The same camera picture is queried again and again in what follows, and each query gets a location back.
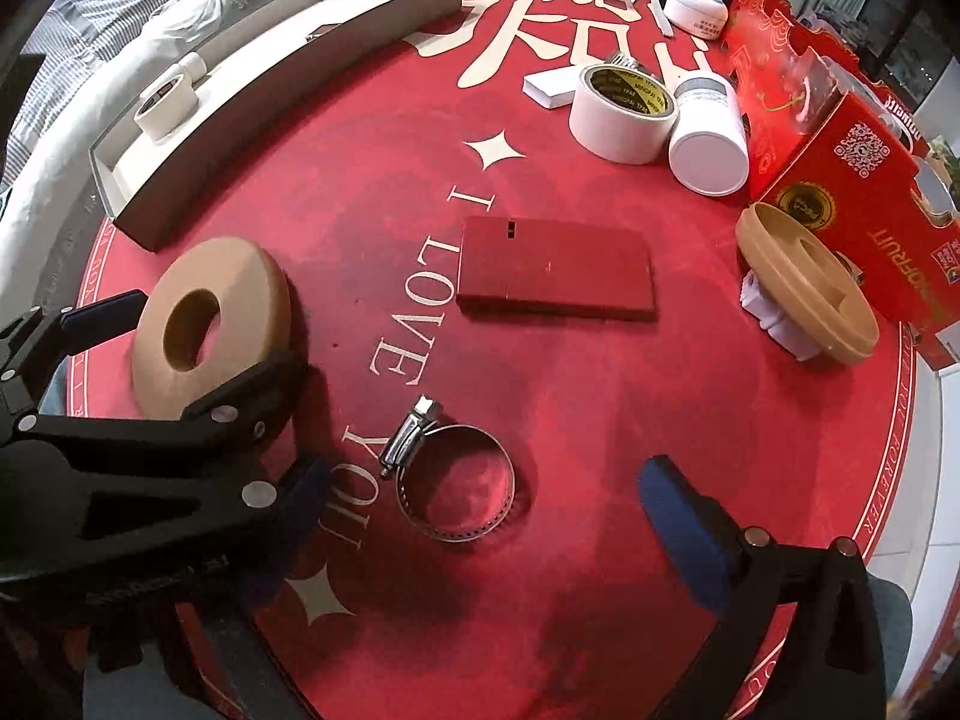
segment white cylindrical container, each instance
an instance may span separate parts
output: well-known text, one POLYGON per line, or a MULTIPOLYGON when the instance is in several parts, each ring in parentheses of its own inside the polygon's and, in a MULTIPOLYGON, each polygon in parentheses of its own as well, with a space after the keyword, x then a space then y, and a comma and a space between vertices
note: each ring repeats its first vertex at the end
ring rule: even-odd
POLYGON ((664 84, 616 65, 584 68, 570 108, 570 132, 599 157, 644 165, 659 155, 677 119, 664 84))
POLYGON ((678 118, 670 136, 670 170, 683 186, 708 197, 737 191, 750 159, 740 107, 730 83, 705 70, 687 74, 674 90, 678 118))
POLYGON ((190 52, 187 55, 169 66, 163 73, 157 76, 154 81, 140 93, 140 99, 149 98, 157 89, 160 89, 170 79, 177 76, 187 76, 190 79, 190 85, 197 83, 206 75, 206 62, 197 52, 190 52))
POLYGON ((728 11, 723 0, 666 0, 664 15, 684 32, 713 40, 723 31, 728 11))
POLYGON ((181 74, 168 80, 133 114, 133 122, 156 143, 169 135, 197 106, 197 93, 190 79, 181 74))

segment red packaging box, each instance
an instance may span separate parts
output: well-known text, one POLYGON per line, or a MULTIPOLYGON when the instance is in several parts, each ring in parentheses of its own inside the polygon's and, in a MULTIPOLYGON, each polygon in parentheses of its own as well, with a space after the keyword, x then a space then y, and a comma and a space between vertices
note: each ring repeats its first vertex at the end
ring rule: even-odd
POLYGON ((785 0, 734 0, 721 36, 750 132, 750 200, 812 230, 877 311, 909 323, 933 370, 960 362, 960 226, 917 189, 914 156, 926 156, 928 144, 846 46, 789 13, 785 0), (899 137, 870 104, 842 91, 820 57, 874 90, 902 123, 899 137))

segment white bottle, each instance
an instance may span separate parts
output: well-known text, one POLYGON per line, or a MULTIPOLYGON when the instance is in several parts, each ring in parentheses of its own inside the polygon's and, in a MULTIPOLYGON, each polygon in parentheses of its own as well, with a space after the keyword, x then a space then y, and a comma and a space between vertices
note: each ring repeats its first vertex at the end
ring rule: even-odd
POLYGON ((670 135, 670 170, 683 186, 708 197, 742 187, 750 172, 736 92, 705 70, 690 71, 674 91, 677 124, 670 135))

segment metal hose clamp screw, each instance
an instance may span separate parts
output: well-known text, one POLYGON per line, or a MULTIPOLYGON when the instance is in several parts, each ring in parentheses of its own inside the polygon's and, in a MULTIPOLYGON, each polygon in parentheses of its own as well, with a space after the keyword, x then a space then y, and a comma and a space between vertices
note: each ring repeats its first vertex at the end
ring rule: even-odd
POLYGON ((442 411, 443 406, 439 401, 426 395, 419 396, 416 405, 380 455, 380 464, 383 466, 380 475, 383 479, 392 479, 397 471, 409 464, 411 457, 424 443, 427 430, 437 423, 442 411))

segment masking tape roll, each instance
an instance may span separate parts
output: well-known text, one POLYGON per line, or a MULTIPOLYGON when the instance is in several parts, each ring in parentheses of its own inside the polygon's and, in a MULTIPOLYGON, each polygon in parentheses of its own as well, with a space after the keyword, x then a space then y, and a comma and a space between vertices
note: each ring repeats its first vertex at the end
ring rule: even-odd
POLYGON ((598 157, 625 165, 656 159, 677 120, 677 100, 654 77, 616 65, 584 68, 570 132, 598 157))
POLYGON ((186 119, 197 103, 197 93, 193 91, 190 79, 180 74, 144 100, 133 114, 133 122, 156 143, 186 119))
POLYGON ((167 81, 175 79, 181 73, 186 74, 190 79, 190 85, 193 86, 206 75, 206 62, 197 52, 186 53, 179 62, 174 62, 163 73, 157 76, 151 84, 140 93, 140 99, 145 100, 150 95, 160 89, 167 81))

